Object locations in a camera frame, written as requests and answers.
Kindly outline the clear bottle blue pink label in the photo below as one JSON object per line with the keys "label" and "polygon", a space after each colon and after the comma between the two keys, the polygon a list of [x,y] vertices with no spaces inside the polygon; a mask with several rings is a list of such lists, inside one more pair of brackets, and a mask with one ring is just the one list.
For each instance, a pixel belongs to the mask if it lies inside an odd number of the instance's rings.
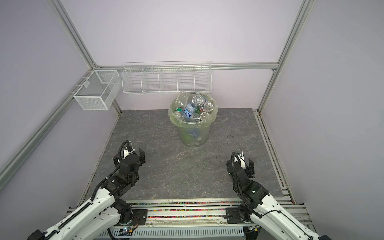
{"label": "clear bottle blue pink label", "polygon": [[195,112],[196,106],[192,102],[188,102],[185,108],[182,110],[183,116],[190,120],[192,114]]}

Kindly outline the clear square bottle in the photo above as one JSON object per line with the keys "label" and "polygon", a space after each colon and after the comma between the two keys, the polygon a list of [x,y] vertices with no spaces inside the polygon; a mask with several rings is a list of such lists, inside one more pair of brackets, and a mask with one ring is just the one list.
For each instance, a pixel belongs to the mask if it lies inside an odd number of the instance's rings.
{"label": "clear square bottle", "polygon": [[188,112],[186,110],[188,103],[189,94],[186,92],[179,93],[174,104],[174,115],[179,118],[179,120],[188,122]]}

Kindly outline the blue label bottle back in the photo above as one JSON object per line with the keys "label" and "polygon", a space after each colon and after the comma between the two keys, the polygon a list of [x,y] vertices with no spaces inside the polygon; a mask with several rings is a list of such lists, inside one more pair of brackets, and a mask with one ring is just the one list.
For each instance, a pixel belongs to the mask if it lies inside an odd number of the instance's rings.
{"label": "blue label bottle back", "polygon": [[200,108],[205,104],[206,98],[201,94],[195,94],[192,96],[191,102],[193,106]]}

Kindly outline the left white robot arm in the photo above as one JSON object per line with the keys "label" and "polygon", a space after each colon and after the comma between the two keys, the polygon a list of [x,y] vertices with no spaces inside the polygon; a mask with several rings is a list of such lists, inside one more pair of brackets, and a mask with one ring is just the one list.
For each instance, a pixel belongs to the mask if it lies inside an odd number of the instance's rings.
{"label": "left white robot arm", "polygon": [[124,141],[114,156],[115,169],[97,184],[91,197],[63,220],[42,232],[34,231],[29,240],[93,240],[111,227],[122,225],[132,233],[145,223],[146,214],[135,213],[122,196],[136,185],[139,168],[146,162],[145,152],[136,151]]}

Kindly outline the red label clear bottle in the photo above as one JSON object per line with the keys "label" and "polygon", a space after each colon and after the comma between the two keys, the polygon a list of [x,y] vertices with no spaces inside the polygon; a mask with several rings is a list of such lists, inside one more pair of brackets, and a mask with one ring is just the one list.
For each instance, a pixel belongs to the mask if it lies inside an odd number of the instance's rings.
{"label": "red label clear bottle", "polygon": [[211,113],[215,109],[215,106],[211,101],[206,101],[202,109],[204,112]]}

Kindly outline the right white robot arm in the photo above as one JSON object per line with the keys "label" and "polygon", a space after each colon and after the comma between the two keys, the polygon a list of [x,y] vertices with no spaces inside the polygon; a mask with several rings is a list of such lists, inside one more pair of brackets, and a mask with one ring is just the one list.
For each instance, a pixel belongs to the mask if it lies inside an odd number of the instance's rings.
{"label": "right white robot arm", "polygon": [[267,231],[277,240],[329,240],[327,235],[318,235],[305,227],[285,210],[270,192],[254,181],[255,166],[252,160],[244,160],[242,150],[235,150],[226,163],[227,171],[233,183],[233,190],[242,200],[237,208],[235,219],[242,223],[254,223]]}

